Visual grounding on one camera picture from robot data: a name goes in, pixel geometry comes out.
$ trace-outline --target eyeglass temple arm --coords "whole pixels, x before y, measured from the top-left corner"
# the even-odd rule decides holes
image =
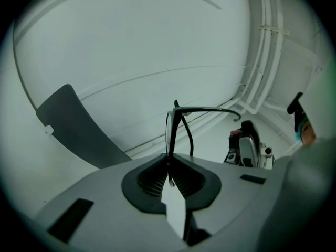
[[[174,105],[175,105],[175,107],[180,107],[180,105],[179,105],[179,103],[178,103],[177,100],[174,101]],[[193,141],[193,137],[191,135],[188,123],[185,120],[184,116],[182,116],[181,119],[182,119],[183,125],[185,126],[185,129],[187,130],[187,134],[188,134],[189,141],[190,141],[190,153],[189,153],[189,156],[192,156],[194,154],[194,141]]]

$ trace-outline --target black slot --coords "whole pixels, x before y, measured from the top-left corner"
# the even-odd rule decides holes
[[[50,227],[48,232],[60,241],[67,243],[92,205],[93,202],[87,199],[76,200]]]
[[[266,178],[249,175],[249,174],[243,174],[240,178],[243,180],[247,180],[253,183],[260,184],[260,185],[263,185],[264,182],[266,181]]]

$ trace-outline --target white wall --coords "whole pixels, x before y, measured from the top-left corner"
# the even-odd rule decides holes
[[[21,85],[13,27],[0,48],[0,176],[12,205],[33,218],[53,197],[96,167],[47,136]]]
[[[229,114],[217,125],[193,139],[194,156],[222,163],[229,150],[228,138],[230,136],[230,131],[240,128],[241,122],[244,120],[251,120],[256,125],[261,142],[273,148],[273,154],[276,159],[284,155],[290,147],[283,138],[277,135],[273,128],[266,125],[258,116],[245,113],[238,122],[234,122],[234,118],[234,115]],[[177,146],[174,150],[175,153],[184,154],[189,154],[189,151],[190,144],[188,139]]]
[[[15,50],[33,102],[71,84],[124,151],[164,134],[175,99],[223,104],[245,68],[249,7],[248,0],[210,1],[65,0],[31,27],[27,14],[16,34],[30,28]]]

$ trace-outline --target eyeglasses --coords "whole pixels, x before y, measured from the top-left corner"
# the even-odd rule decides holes
[[[238,121],[241,119],[241,115],[235,111],[223,109],[223,108],[214,108],[214,107],[180,107],[177,100],[174,101],[175,108],[172,111],[169,111],[167,113],[166,118],[166,152],[168,157],[168,179],[169,184],[171,187],[174,187],[175,184],[172,180],[171,173],[170,173],[170,165],[172,161],[172,157],[174,155],[174,148],[175,148],[175,139],[176,139],[176,132],[177,128],[179,126],[180,121],[182,120],[183,125],[185,126],[185,129],[187,131],[189,141],[190,141],[190,153],[189,155],[192,156],[194,153],[194,142],[191,135],[191,132],[189,130],[188,124],[184,118],[184,116],[187,116],[191,114],[192,112],[228,112],[232,113],[238,116],[238,118],[234,119],[234,121]]]

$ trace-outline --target white ceiling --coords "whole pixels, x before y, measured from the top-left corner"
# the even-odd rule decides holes
[[[175,99],[218,106],[242,79],[248,0],[65,0],[32,15],[15,51],[35,105],[71,84],[124,151],[164,133]]]

